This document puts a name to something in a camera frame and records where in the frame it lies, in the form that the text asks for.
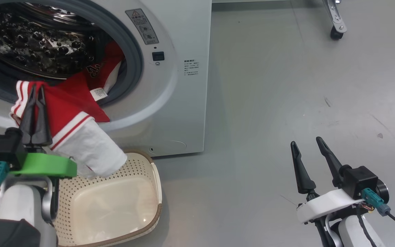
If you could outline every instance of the caster wheel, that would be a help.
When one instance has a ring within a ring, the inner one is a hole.
[[[342,39],[343,35],[344,35],[343,33],[339,33],[338,31],[336,31],[336,28],[334,26],[332,27],[332,31],[330,32],[330,37],[333,40],[340,40]]]

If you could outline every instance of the warning label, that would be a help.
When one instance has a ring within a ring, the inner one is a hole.
[[[146,15],[142,9],[133,9],[126,11],[127,16],[132,20],[136,29],[140,33],[145,44],[157,44],[159,43],[158,37],[152,28],[149,20],[147,20]]]
[[[195,59],[184,60],[184,75],[198,75],[199,62]]]

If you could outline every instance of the washing machine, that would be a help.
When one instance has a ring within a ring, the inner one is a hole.
[[[60,83],[114,40],[125,59],[102,129],[152,156],[203,151],[210,19],[211,0],[0,0],[0,133],[17,80]]]

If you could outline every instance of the beige plastic basket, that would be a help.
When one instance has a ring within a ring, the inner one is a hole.
[[[147,154],[126,153],[126,164],[107,178],[61,180],[59,246],[111,246],[156,227],[163,200],[158,170]]]

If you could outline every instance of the basket rim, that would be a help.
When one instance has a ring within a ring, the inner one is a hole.
[[[136,153],[136,154],[139,154],[141,156],[144,156],[144,158],[147,158],[147,160],[149,161],[150,164],[155,164],[153,162],[152,158],[149,155],[147,155],[147,153],[144,153],[144,152],[142,152],[140,150],[124,150],[124,153]],[[161,215],[161,210],[162,209],[163,209],[163,204],[159,203],[158,204],[158,208],[157,208],[156,213],[155,213],[155,217],[153,217],[152,221],[150,221],[150,223],[147,224],[145,227],[143,227],[143,228],[141,228],[139,230],[136,230],[136,231],[134,231],[132,233],[127,233],[127,234],[125,234],[123,236],[119,236],[119,237],[112,238],[112,239],[107,239],[107,240],[96,242],[96,243],[81,244],[81,245],[58,245],[58,246],[59,247],[76,247],[76,246],[77,247],[99,247],[99,246],[105,246],[105,245],[114,244],[114,243],[117,243],[117,242],[120,242],[120,241],[124,241],[124,240],[129,239],[129,238],[136,237],[138,235],[144,234],[145,232],[149,231],[150,228],[152,228],[158,222],[158,219],[159,219],[159,217]]]

